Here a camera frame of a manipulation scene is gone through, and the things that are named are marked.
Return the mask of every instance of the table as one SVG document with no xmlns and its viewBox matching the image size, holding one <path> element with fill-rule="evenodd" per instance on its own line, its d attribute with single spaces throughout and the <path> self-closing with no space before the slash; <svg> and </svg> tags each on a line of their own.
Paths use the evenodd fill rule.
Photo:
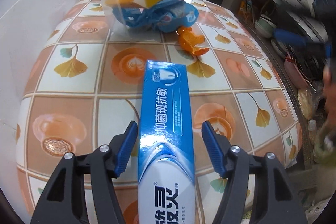
<svg viewBox="0 0 336 224">
<path fill-rule="evenodd" d="M 22 196 L 32 213 L 60 157 L 92 152 L 139 122 L 147 59 L 187 66 L 196 166 L 197 224 L 212 222 L 226 180 L 214 172 L 200 135 L 210 120 L 216 132 L 250 154 L 272 151 L 284 166 L 295 163 L 302 130 L 276 70 L 234 14 L 205 0 L 195 34 L 205 35 L 195 58 L 176 33 L 139 31 L 125 39 L 109 30 L 100 0 L 79 0 L 50 35 L 34 64 L 21 103 L 16 160 Z M 114 181 L 127 224 L 137 222 L 137 149 Z M 254 176 L 246 199 L 252 204 Z M 90 177 L 85 177 L 90 223 L 97 223 Z"/>
</svg>

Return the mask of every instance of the blue plastic bag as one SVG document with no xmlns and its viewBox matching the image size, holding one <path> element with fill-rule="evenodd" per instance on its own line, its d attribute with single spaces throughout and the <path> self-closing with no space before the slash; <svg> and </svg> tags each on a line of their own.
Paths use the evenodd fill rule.
<svg viewBox="0 0 336 224">
<path fill-rule="evenodd" d="M 198 10 L 184 0 L 161 0 L 149 9 L 114 7 L 117 20 L 128 27 L 152 25 L 162 32 L 173 32 L 178 27 L 192 26 L 198 18 Z"/>
</svg>

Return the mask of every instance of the metal screw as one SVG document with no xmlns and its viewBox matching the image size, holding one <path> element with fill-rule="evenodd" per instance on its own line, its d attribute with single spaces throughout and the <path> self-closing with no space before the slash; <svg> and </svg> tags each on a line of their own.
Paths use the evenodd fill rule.
<svg viewBox="0 0 336 224">
<path fill-rule="evenodd" d="M 100 150 L 101 152 L 107 152 L 109 149 L 110 149 L 109 146 L 106 145 L 106 144 L 102 145 L 102 146 L 99 148 L 99 150 Z"/>
<path fill-rule="evenodd" d="M 236 146 L 236 145 L 231 146 L 231 151 L 232 151 L 233 153 L 239 153 L 239 152 L 240 152 L 240 147 L 239 147 L 239 146 Z"/>
<path fill-rule="evenodd" d="M 271 160 L 275 159 L 275 155 L 274 155 L 274 153 L 272 153 L 272 152 L 267 153 L 267 158 L 269 158 L 269 159 L 271 159 Z"/>
<path fill-rule="evenodd" d="M 66 153 L 66 154 L 64 155 L 64 158 L 65 158 L 66 160 L 71 159 L 71 158 L 72 158 L 72 153 L 71 153 L 71 152 Z"/>
</svg>

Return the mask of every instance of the blue gripper pad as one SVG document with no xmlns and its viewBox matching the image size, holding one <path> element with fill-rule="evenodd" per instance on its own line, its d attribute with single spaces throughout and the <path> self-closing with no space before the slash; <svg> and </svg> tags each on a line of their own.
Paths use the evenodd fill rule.
<svg viewBox="0 0 336 224">
<path fill-rule="evenodd" d="M 305 47 L 307 43 L 306 37 L 282 29 L 275 29 L 273 31 L 273 36 L 277 41 L 293 47 Z"/>
<path fill-rule="evenodd" d="M 221 145 L 217 141 L 218 135 L 212 128 L 209 121 L 205 121 L 202 124 L 202 137 L 205 144 L 205 147 L 208 150 L 208 154 L 213 165 L 213 168 L 216 173 L 218 173 L 221 177 L 226 173 L 225 168 L 225 156 L 228 149 L 231 147 L 230 142 L 224 136 L 218 135 L 218 137 L 222 137 Z"/>
<path fill-rule="evenodd" d="M 127 162 L 129 160 L 129 157 L 131 156 L 134 144 L 137 140 L 138 136 L 137 123 L 131 122 L 124 134 L 126 134 L 126 137 L 123 143 L 121 144 L 120 149 L 116 156 L 116 164 L 114 172 L 117 175 L 117 177 L 119 177 L 121 173 L 125 172 Z"/>
</svg>

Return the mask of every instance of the plastic bag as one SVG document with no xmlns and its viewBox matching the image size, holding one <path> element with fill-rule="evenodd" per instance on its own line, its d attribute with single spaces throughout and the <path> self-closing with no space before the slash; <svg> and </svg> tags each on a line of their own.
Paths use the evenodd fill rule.
<svg viewBox="0 0 336 224">
<path fill-rule="evenodd" d="M 315 138 L 314 152 L 318 163 L 336 167 L 335 139 L 336 128 L 326 120 Z"/>
<path fill-rule="evenodd" d="M 198 17 L 198 10 L 184 0 L 161 0 L 149 9 L 112 8 L 115 18 L 122 24 L 138 28 L 152 26 L 162 32 L 176 31 L 180 26 L 192 26 Z"/>
<path fill-rule="evenodd" d="M 314 81 L 310 88 L 299 89 L 297 97 L 302 114 L 307 120 L 315 115 L 319 101 L 323 93 L 323 83 Z"/>
</svg>

